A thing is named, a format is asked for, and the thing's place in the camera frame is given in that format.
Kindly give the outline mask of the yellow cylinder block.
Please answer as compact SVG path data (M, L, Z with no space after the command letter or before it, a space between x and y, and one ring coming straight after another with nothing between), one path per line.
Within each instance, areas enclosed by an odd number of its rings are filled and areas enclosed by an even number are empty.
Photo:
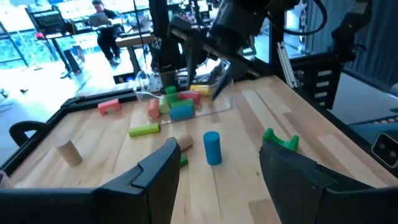
M210 85L190 85L190 91L197 91L203 96L211 96L213 94L213 90Z

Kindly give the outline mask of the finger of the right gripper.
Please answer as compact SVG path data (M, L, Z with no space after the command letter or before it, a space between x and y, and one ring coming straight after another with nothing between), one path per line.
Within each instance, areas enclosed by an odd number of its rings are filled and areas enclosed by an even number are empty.
M188 68L188 86L192 84L193 77L196 75L196 68L201 54L201 37L190 37L186 41L186 56Z
M222 61L218 65L218 72L220 74L220 79L218 80L217 86L215 87L212 100L215 101L218 95L223 91L223 89L228 85L230 81L237 75L239 75L239 65L237 62L231 62L229 65L226 61Z

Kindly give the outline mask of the short pink plank block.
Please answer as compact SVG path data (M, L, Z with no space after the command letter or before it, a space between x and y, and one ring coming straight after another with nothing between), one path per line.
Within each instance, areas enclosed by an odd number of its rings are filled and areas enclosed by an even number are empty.
M121 104L118 99L113 99L99 103L97 109L102 116L105 116L109 110L121 111Z

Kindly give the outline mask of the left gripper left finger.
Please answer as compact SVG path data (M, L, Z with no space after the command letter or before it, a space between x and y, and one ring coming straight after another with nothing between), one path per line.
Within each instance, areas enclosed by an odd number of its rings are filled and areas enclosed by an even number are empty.
M170 224L180 177L175 138L94 191L95 224Z

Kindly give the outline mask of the red cylinder block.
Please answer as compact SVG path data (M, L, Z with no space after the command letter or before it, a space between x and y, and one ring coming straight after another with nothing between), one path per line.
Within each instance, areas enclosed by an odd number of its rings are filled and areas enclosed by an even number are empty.
M179 100L193 100L193 103L198 105L201 101L201 94L199 92L181 92L178 94Z
M157 119L159 117L160 112L159 112L159 99L158 98L153 98L150 100L148 115L152 119Z

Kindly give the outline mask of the blue cylinder block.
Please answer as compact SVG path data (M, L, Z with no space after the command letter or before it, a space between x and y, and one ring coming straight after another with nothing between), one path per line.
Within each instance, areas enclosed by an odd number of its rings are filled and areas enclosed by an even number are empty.
M183 105L169 110L169 117L172 121L191 119L195 115L193 105Z
M209 131L203 135L207 163L216 166L222 162L220 135L216 131Z

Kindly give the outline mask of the black frame clamp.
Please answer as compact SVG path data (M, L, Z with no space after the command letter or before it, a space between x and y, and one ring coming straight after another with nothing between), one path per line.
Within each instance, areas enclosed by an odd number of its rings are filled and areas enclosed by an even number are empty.
M49 124L40 121L21 121L9 128L9 134L14 142L21 147L29 140L25 134L28 131L43 131L49 128Z

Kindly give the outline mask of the wooden desk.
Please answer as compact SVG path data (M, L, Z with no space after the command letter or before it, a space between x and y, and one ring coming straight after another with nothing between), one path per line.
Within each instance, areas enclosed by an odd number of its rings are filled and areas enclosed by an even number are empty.
M118 37L116 39L116 45L118 47L126 47L129 53L129 58L133 67L134 73L137 73L141 70L138 59L136 57L136 53L134 51L134 46L144 44L153 43L154 35L153 34L139 34L132 35L130 37Z

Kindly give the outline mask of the light green cylinder block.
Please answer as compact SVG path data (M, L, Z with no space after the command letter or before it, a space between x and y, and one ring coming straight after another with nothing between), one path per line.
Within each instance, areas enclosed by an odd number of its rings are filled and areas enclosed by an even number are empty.
M162 95L159 98L159 111L161 114L166 114L169 112L169 104L165 95Z

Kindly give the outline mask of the clear plastic bin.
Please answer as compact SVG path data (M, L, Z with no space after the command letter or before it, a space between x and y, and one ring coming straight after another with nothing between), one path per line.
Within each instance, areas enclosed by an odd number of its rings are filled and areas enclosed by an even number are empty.
M193 77L192 85L210 85L211 89L214 91L217 86L218 80L220 79L220 74L218 72L218 65L224 60L210 60L207 59L205 62L200 64L196 69L196 75ZM167 78L176 79L176 89L178 94L181 92L193 92L190 91L190 87L187 83L188 70L186 68L167 72L165 74ZM162 95L166 96L164 86L162 84L161 76L156 72L139 72L136 75L136 79L133 84L133 91L137 96L138 101L147 116L148 120L151 122L157 122L160 124L167 124L176 121L172 121L169 117L169 112L166 114L161 114L157 119L152 119L148 115L149 102L153 98L160 98ZM229 82L228 85L223 89L223 91L218 95L215 101L212 100L211 96L201 95L201 101L198 105L194 104L195 115L204 116L208 114L218 113L230 109L233 105L233 82Z

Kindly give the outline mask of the grey laptop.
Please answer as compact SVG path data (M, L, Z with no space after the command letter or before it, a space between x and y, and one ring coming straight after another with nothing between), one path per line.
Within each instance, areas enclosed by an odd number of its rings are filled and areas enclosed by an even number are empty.
M106 16L106 14L104 12L99 12L99 13L90 15L89 21L93 27L97 27L97 28L112 25L111 21L108 19L108 17Z

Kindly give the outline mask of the person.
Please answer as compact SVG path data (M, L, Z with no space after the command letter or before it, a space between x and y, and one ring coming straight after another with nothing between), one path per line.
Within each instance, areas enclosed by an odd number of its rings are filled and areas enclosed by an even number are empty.
M97 36L97 44L106 57L110 65L119 65L121 63L120 49L116 44L116 39L123 32L122 17L116 11L106 9L101 0L92 0L97 13L104 13L111 27L101 28Z

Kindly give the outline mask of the light green plank block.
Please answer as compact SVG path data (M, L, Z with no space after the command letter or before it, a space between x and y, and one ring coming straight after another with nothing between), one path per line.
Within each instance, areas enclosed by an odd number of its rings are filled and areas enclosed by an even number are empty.
M133 138L136 136L142 136L146 134L158 133L160 131L160 126L158 123L151 123L144 126L138 126L130 128L128 135Z

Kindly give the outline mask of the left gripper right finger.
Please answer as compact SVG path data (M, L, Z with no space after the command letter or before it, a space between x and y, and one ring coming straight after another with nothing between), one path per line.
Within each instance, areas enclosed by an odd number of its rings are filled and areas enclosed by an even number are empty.
M357 209L338 197L372 189L318 162L266 141L259 151L261 170L282 224L349 224Z

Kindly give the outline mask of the large green block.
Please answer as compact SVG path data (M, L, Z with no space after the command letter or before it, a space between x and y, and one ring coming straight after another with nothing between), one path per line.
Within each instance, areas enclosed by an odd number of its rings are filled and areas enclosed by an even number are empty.
M267 128L265 133L262 135L262 142L272 141L281 146L284 146L291 151L297 152L299 148L299 137L294 135L290 140L285 141L274 134L274 130L272 128Z

